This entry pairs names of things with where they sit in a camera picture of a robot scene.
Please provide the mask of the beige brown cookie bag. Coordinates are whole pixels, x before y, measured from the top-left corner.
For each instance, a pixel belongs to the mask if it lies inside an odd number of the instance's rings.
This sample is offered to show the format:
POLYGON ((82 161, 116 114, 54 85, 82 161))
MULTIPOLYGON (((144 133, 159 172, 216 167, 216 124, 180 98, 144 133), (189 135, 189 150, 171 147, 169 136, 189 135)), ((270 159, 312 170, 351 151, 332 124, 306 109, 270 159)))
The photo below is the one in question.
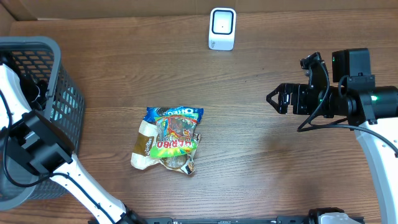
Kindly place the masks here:
POLYGON ((158 140, 157 126, 142 120, 131 154, 131 165, 134 168, 145 170, 150 166, 162 164, 168 170, 174 170, 187 175, 195 172, 195 163, 193 160, 195 151, 177 157, 152 158, 150 156, 150 149, 156 145, 158 140))

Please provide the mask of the Haribo gummy worms bag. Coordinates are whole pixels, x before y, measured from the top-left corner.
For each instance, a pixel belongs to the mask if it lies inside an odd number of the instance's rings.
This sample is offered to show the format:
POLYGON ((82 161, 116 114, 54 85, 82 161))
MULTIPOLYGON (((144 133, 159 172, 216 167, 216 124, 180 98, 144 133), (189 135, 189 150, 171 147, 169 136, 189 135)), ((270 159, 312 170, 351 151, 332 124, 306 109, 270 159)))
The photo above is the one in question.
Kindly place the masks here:
POLYGON ((150 149, 150 156, 153 158, 177 157, 195 151, 198 141, 193 135, 197 123, 197 113, 157 117, 155 125, 159 138, 150 149))

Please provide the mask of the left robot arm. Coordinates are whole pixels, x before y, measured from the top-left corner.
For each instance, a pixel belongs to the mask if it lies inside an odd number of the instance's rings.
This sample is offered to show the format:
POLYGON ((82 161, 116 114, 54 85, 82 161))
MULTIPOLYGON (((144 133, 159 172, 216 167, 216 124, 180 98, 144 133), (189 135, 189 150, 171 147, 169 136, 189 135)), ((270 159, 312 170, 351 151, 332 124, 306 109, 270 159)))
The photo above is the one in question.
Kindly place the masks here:
POLYGON ((98 223, 145 223, 136 212, 108 193, 83 167, 67 135, 33 110, 21 88, 19 75, 1 64, 2 168, 16 187, 29 188, 46 180, 61 185, 83 204, 98 223), (7 160, 13 159, 39 179, 23 184, 11 177, 7 160))

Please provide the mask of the blue Oreo cookie pack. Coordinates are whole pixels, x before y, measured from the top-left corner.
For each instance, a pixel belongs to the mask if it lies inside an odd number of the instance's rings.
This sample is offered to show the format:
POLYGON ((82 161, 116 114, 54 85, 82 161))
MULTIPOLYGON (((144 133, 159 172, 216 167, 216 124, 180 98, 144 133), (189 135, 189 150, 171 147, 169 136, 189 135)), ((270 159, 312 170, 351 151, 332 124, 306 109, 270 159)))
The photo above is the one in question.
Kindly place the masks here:
POLYGON ((197 124, 201 121, 203 114, 203 108, 188 106, 179 106, 176 108, 147 107, 147 114, 144 116, 144 121, 158 123, 167 119, 170 123, 197 124))

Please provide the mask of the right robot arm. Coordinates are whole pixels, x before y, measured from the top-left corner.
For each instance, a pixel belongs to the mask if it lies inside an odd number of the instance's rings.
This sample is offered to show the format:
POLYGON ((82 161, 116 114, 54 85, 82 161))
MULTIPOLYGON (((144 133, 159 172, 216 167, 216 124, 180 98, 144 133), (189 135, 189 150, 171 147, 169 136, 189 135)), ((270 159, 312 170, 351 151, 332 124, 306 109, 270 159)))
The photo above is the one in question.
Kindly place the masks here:
POLYGON ((383 223, 397 223, 397 87, 376 86, 367 48, 319 52, 300 61, 307 84, 282 83, 266 96, 279 114, 307 116, 297 131, 350 129, 363 149, 383 223))

